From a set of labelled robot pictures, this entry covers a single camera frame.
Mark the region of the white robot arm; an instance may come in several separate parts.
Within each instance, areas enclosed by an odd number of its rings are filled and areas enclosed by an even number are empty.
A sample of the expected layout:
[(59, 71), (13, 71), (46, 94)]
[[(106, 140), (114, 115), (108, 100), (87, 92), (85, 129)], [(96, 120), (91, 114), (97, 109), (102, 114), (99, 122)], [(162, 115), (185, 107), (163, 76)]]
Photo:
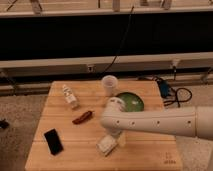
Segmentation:
[(183, 107), (125, 112), (125, 103), (110, 98), (100, 123), (120, 145), (126, 144), (124, 130), (213, 140), (213, 107)]

